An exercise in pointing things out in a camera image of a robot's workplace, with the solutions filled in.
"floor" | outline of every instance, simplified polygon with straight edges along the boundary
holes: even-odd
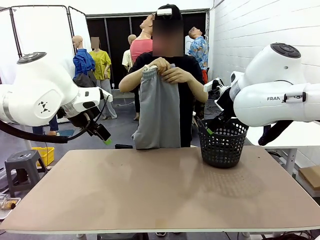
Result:
[[[117,119],[108,119],[100,121],[111,133],[112,143],[105,145],[98,137],[90,137],[88,134],[83,134],[79,138],[68,142],[67,144],[52,144],[48,143],[48,147],[54,147],[54,162],[56,164],[65,154],[70,150],[76,149],[114,149],[115,144],[133,145],[131,135],[135,132],[138,126],[138,122],[134,121],[135,106],[133,104],[133,98],[119,98],[114,100],[115,111],[118,115]],[[219,114],[217,107],[214,106],[213,100],[209,100],[205,108],[205,118],[211,119]],[[71,123],[59,124],[60,130],[74,129]],[[45,147],[44,143],[32,142],[33,147]],[[197,130],[194,128],[192,131],[192,145],[199,146],[199,136]],[[13,153],[24,151],[26,144],[24,140],[8,135],[0,131],[0,167],[4,167],[4,161]],[[17,194],[17,197],[24,197],[27,192],[21,192]],[[231,240],[244,239],[242,234],[228,233]],[[179,235],[168,233],[166,237],[159,238],[154,233],[149,234],[150,240],[229,240],[228,236],[224,232],[188,232],[181,233]],[[87,240],[96,240],[96,234],[87,234]],[[33,235],[33,234],[13,234],[13,233],[1,233],[0,240],[76,240],[75,235],[59,234],[59,235]]]

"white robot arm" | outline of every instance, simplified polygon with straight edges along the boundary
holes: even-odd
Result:
[[[214,129],[237,117],[250,127],[276,123],[259,143],[273,141],[292,121],[320,120],[320,84],[307,83],[301,54],[293,46],[266,46],[245,72],[231,74],[231,87],[220,87],[217,104],[224,111],[209,125]]]
[[[113,97],[99,87],[78,87],[67,71],[48,54],[34,52],[19,59],[12,85],[0,85],[0,120],[42,126],[48,124],[59,110],[76,127],[87,127],[89,134],[106,141],[110,134],[93,121],[100,113],[96,106],[102,99],[111,102]]]

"beige tabletop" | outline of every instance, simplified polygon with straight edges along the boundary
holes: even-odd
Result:
[[[198,147],[69,151],[1,224],[14,233],[261,232],[320,228],[320,207],[259,146],[239,164]]]

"black curtain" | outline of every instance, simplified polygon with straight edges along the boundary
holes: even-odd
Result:
[[[87,19],[87,23],[90,37],[99,37],[101,44],[100,49],[110,54],[108,50],[105,20],[103,18]]]
[[[128,36],[130,35],[129,17],[110,17],[106,19],[108,28],[108,37],[111,51],[111,63],[113,76],[111,76],[114,88],[118,89],[118,85],[122,78],[127,74],[125,67],[122,65],[124,52],[130,48]]]
[[[206,13],[185,13],[183,17],[183,33],[188,35],[192,27],[200,29],[203,34],[206,32]],[[132,34],[139,36],[141,33],[140,24],[147,18],[147,16],[132,16],[131,27]],[[107,34],[105,28],[104,18],[88,19],[88,30],[90,37],[99,37],[101,43],[101,50],[106,51],[111,58],[111,83],[114,88],[118,89],[119,82],[126,75],[127,71],[122,65],[123,54],[130,48],[128,43],[128,36],[130,35],[130,21],[129,17],[109,17],[106,18],[106,25],[108,29],[108,38],[110,44],[110,52],[108,50]]]
[[[132,16],[131,17],[131,26],[132,26],[132,34],[136,35],[137,37],[141,33],[140,24],[147,18],[147,16]]]

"black basket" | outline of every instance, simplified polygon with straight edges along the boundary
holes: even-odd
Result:
[[[197,120],[202,159],[215,168],[232,168],[240,160],[249,127],[232,118],[224,127],[211,129],[213,133],[209,134],[207,125],[211,121]]]

